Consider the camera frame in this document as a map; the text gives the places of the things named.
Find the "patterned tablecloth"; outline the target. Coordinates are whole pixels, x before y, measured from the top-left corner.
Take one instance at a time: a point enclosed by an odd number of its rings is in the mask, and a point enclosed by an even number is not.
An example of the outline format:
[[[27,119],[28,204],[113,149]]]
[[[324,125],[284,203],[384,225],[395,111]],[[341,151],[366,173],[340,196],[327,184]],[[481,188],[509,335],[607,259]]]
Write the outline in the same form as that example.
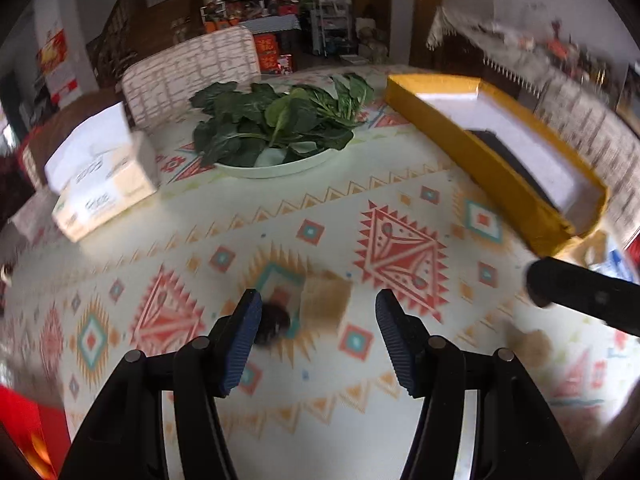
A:
[[[506,346],[506,326],[543,330],[547,365],[528,369],[577,456],[623,408],[639,377],[633,336],[526,296],[536,255],[516,234],[491,248],[459,226],[469,183],[436,144],[385,101],[334,159],[292,176],[241,179],[219,169],[179,182],[198,113],[153,134],[160,190],[78,243],[55,229],[24,246],[2,238],[13,283],[1,322],[1,382],[62,408],[76,434],[129,350],[175,351],[208,332],[245,289],[288,311],[290,329],[250,352],[220,401],[243,479],[396,479],[421,404],[398,384],[374,315],[391,289],[433,334],[463,350]],[[306,277],[352,283],[336,332],[304,330]]]

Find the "green leafy vegetables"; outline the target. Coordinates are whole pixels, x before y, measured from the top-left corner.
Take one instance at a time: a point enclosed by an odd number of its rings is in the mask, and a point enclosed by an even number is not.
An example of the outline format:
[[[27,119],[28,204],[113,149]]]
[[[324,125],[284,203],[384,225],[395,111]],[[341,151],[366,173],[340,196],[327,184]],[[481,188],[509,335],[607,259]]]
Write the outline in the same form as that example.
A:
[[[299,162],[329,150],[341,151],[362,125],[363,107],[374,90],[356,73],[333,76],[334,91],[294,84],[277,92],[271,84],[215,82],[190,97],[190,105],[208,119],[192,132],[204,167],[255,167],[260,156],[274,156],[276,166]]]

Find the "dark plum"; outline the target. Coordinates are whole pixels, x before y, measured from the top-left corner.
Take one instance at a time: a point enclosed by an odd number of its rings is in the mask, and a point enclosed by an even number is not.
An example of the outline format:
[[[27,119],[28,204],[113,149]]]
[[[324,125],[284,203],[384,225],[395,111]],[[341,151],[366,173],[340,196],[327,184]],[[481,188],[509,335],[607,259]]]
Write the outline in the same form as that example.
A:
[[[285,334],[291,326],[291,317],[288,311],[278,304],[264,302],[262,304],[262,317],[254,338],[254,344],[268,347],[279,337]]]

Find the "white plate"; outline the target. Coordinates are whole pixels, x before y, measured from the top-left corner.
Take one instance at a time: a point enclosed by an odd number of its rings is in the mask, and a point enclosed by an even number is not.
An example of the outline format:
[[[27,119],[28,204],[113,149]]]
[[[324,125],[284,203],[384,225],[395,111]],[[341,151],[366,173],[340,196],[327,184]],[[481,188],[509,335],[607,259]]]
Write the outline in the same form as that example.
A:
[[[321,153],[293,160],[292,162],[284,162],[284,151],[267,148],[265,156],[259,155],[257,161],[258,166],[254,167],[238,167],[229,166],[216,162],[215,167],[228,176],[241,179],[271,179],[278,177],[292,176],[292,174],[300,174],[314,167],[318,167],[331,159],[334,159],[340,151],[330,148]]]

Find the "white tissue box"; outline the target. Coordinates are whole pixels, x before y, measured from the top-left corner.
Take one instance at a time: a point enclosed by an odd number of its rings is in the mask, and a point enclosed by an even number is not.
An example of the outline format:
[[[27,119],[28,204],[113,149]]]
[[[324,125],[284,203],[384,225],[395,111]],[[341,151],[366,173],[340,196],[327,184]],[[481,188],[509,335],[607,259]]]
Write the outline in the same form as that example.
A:
[[[44,165],[58,196],[52,219],[77,243],[157,192],[156,154],[146,134],[131,129],[118,102],[77,127]]]

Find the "red tray box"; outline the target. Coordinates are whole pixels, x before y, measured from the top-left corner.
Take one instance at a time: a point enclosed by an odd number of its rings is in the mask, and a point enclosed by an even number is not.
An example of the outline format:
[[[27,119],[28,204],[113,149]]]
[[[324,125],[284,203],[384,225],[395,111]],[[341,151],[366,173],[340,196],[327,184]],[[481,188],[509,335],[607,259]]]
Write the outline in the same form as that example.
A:
[[[37,479],[57,479],[70,450],[70,430],[62,408],[29,400],[1,387],[1,437]]]

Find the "small beige sugarcane piece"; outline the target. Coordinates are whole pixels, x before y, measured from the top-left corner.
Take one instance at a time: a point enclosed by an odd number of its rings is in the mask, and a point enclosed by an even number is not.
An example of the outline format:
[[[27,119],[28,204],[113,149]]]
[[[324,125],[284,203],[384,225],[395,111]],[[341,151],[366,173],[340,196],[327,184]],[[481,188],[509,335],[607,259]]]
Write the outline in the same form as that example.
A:
[[[552,355],[552,341],[543,330],[523,332],[513,324],[506,326],[506,346],[532,370],[547,365]]]

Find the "yellow cardboard box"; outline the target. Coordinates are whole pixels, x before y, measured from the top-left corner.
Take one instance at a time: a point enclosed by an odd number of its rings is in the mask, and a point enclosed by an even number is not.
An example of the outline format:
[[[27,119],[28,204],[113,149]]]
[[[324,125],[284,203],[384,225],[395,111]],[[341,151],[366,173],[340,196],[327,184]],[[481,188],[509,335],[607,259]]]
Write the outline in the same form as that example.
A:
[[[547,257],[598,228],[606,186],[574,148],[492,84],[395,74],[387,78],[385,101],[468,175],[452,203],[474,240],[497,248],[516,234]]]

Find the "pale sugarcane piece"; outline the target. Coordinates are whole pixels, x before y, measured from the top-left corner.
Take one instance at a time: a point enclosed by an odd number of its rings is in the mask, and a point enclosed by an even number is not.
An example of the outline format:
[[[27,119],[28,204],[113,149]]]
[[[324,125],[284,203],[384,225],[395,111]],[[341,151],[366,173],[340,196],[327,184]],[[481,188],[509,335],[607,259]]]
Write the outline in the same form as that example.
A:
[[[300,294],[299,323],[304,330],[336,332],[352,296],[352,283],[329,273],[306,277]]]

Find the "white blue wipes pack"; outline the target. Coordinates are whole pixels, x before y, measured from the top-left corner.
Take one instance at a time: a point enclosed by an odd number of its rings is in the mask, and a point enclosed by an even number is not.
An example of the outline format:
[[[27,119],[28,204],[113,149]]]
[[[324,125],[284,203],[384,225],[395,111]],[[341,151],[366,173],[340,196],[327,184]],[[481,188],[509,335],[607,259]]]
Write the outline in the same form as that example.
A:
[[[591,271],[639,284],[637,272],[632,268],[626,255],[617,245],[607,238],[603,248],[591,246],[585,253],[587,268]]]

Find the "white patterned chair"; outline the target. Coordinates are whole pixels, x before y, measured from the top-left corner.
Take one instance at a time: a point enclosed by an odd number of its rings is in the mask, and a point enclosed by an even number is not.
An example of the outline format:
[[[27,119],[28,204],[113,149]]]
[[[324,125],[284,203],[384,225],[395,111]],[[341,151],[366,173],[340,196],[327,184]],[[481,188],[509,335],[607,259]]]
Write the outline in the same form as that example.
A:
[[[261,79],[254,36],[238,25],[134,63],[122,75],[122,93],[134,124],[146,127],[184,110],[196,92],[215,82],[246,86]]]

